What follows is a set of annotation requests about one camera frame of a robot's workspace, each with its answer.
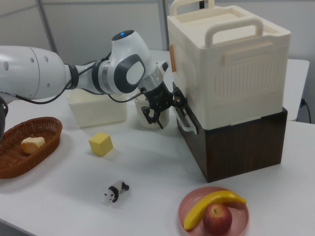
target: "white plastic container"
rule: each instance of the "white plastic container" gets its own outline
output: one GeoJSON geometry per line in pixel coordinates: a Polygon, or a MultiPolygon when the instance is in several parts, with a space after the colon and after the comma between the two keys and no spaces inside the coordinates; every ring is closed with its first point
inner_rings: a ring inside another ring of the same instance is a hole
{"type": "MultiPolygon", "coordinates": [[[[126,100],[125,94],[113,94],[112,97],[126,100]]],[[[68,105],[81,128],[121,122],[127,118],[126,103],[117,103],[107,95],[93,95],[78,88],[70,92],[68,105]]]]}
{"type": "Polygon", "coordinates": [[[167,17],[174,82],[204,129],[279,113],[290,31],[240,7],[214,6],[167,17]]]}

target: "banana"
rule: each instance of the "banana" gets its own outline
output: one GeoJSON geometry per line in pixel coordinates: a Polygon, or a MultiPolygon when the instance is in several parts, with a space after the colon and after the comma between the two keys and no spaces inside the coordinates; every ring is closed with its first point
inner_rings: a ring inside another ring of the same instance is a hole
{"type": "Polygon", "coordinates": [[[186,215],[184,219],[184,229],[188,231],[195,227],[202,219],[204,211],[209,204],[229,202],[242,202],[245,204],[246,199],[230,190],[219,190],[206,195],[200,199],[186,215]]]}

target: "apple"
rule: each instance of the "apple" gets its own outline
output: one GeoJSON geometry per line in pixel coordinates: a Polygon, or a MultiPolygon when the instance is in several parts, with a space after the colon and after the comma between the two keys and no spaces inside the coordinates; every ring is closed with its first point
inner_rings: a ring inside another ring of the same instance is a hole
{"type": "Polygon", "coordinates": [[[209,233],[220,236],[230,229],[232,214],[225,205],[211,203],[206,207],[202,220],[205,229],[209,233]]]}

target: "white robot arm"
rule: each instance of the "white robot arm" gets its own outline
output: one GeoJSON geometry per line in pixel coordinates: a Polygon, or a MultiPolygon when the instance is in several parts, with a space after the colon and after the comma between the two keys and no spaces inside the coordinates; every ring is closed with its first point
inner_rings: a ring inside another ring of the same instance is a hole
{"type": "Polygon", "coordinates": [[[130,93],[139,89],[150,105],[142,111],[148,123],[157,122],[170,106],[186,102],[179,89],[169,92],[163,82],[168,64],[153,61],[150,51],[133,31],[112,38],[112,52],[105,58],[84,66],[64,64],[53,52],[19,46],[0,46],[0,95],[3,106],[14,99],[34,100],[56,96],[65,89],[84,89],[95,94],[130,93]],[[174,95],[181,101],[175,101],[174,95]],[[154,116],[149,117],[150,109],[154,116]]]}

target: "yellow sponge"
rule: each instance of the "yellow sponge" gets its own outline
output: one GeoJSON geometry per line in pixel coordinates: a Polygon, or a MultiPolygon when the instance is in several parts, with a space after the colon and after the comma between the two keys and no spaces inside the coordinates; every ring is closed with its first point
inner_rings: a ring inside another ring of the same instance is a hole
{"type": "Polygon", "coordinates": [[[110,135],[101,132],[96,133],[89,139],[92,152],[99,156],[105,156],[111,149],[113,149],[110,135]]]}

